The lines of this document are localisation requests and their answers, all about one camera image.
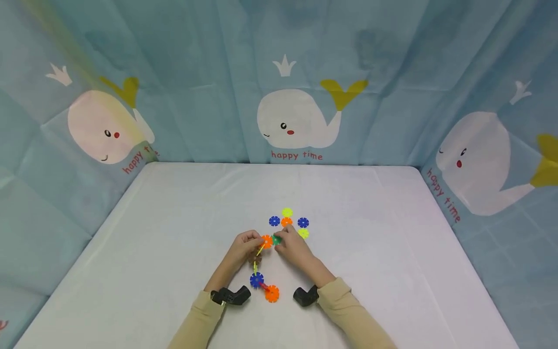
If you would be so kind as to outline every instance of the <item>black wrist sensor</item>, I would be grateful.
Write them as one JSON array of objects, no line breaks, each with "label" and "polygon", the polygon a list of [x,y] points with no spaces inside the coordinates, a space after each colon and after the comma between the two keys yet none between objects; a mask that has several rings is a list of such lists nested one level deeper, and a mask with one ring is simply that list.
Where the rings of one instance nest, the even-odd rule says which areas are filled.
[{"label": "black wrist sensor", "polygon": [[320,295],[318,295],[318,287],[314,285],[308,292],[302,287],[297,288],[292,297],[301,307],[306,308],[317,301]]},{"label": "black wrist sensor", "polygon": [[228,288],[223,287],[219,292],[211,291],[211,300],[220,305],[223,305],[223,303],[242,305],[251,295],[250,290],[246,286],[242,286],[236,292],[232,292]]}]

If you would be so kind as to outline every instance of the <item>hand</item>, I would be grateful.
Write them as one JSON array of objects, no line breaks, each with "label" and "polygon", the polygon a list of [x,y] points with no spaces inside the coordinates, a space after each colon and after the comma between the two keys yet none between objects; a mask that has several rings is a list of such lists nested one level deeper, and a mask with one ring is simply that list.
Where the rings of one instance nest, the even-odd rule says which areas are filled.
[{"label": "hand", "polygon": [[249,230],[243,232],[234,238],[233,244],[230,246],[225,258],[223,258],[223,263],[230,265],[233,272],[237,272],[247,259],[250,260],[250,263],[254,263],[254,260],[259,263],[262,260],[262,256],[256,257],[256,254],[263,243],[264,240],[257,231]]},{"label": "hand", "polygon": [[274,235],[283,239],[279,245],[275,246],[275,251],[305,273],[318,288],[335,280],[335,276],[314,256],[306,241],[292,225],[289,224]]},{"label": "hand", "polygon": [[225,254],[223,261],[209,279],[204,291],[219,291],[223,287],[227,287],[232,280],[234,274],[240,269],[247,258],[251,258],[254,262],[259,246],[263,244],[262,237],[255,230],[243,232],[234,238],[233,244],[229,251]]},{"label": "hand", "polygon": [[304,271],[304,266],[314,258],[306,241],[290,224],[274,235],[282,238],[281,243],[275,246],[275,251],[279,252],[281,256],[295,267]]}]

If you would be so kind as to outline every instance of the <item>white whale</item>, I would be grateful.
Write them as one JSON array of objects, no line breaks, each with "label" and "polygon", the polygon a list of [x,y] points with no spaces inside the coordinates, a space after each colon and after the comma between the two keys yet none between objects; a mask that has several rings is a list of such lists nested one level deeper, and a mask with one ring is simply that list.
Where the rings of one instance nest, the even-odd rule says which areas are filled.
[{"label": "white whale", "polygon": [[[540,135],[543,155],[556,141]],[[535,187],[556,185],[556,159],[543,157],[530,183],[501,190],[509,173],[509,133],[495,113],[474,112],[448,133],[436,155],[436,164],[451,191],[473,214],[491,216],[530,193]]]},{"label": "white whale", "polygon": [[299,89],[274,91],[259,103],[259,131],[270,145],[283,149],[326,148],[335,142],[341,126],[341,113],[366,87],[366,81],[354,83],[347,92],[333,80],[322,86],[331,94],[337,112],[327,123],[311,95]]},{"label": "white whale", "polygon": [[70,106],[68,128],[85,153],[103,164],[115,164],[142,141],[155,140],[140,113],[135,108],[133,113],[134,117],[112,95],[90,90]]}]

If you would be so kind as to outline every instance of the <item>light blue fabric backdrop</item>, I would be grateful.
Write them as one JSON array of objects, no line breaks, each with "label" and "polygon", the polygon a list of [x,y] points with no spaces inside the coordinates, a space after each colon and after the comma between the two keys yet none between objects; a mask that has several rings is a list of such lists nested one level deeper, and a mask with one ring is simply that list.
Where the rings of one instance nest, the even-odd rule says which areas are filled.
[{"label": "light blue fabric backdrop", "polygon": [[[506,188],[527,183],[541,160],[536,135],[558,136],[556,19],[550,0],[0,0],[0,321],[9,320],[0,348],[13,346],[157,158],[426,164],[428,183],[428,169],[441,177],[435,154],[452,126],[470,112],[498,111],[512,135]],[[343,91],[367,86],[342,94],[323,80]],[[515,81],[530,80],[533,95],[510,105]],[[121,112],[88,123],[99,114],[87,109],[102,104],[96,98],[113,98]],[[522,349],[558,343],[556,312],[544,309],[558,293],[549,250],[556,226],[530,211],[555,211],[556,199],[555,188],[537,188],[483,218],[461,206],[454,225]],[[545,243],[548,257],[536,265],[523,257],[518,270],[521,262],[506,257],[514,268],[500,280],[492,261],[512,256],[508,247],[538,255]],[[541,327],[513,322],[512,296],[541,294],[547,303],[521,303]]]}]

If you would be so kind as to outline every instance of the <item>white crown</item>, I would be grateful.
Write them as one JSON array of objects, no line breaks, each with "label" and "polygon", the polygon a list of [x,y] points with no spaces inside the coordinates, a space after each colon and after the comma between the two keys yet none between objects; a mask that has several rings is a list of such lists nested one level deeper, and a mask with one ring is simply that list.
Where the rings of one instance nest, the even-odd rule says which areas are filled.
[{"label": "white crown", "polygon": [[70,76],[68,75],[68,71],[66,70],[65,65],[62,67],[62,70],[60,70],[56,65],[52,63],[50,64],[50,66],[52,67],[54,74],[46,74],[45,76],[47,78],[55,79],[64,86],[68,86],[71,84],[72,81],[70,79]]},{"label": "white crown", "polygon": [[525,85],[523,85],[523,83],[521,81],[516,81],[516,95],[513,96],[512,99],[510,99],[509,103],[511,105],[516,104],[522,98],[525,98],[525,97],[528,97],[528,96],[532,95],[531,92],[527,91],[527,87],[529,87],[529,84],[531,84],[531,81],[529,81]]},{"label": "white crown", "polygon": [[296,61],[288,62],[287,55],[283,56],[283,62],[279,63],[278,61],[273,61],[273,64],[277,66],[279,69],[279,73],[282,77],[290,77],[291,76],[291,69],[292,66],[296,63]]}]

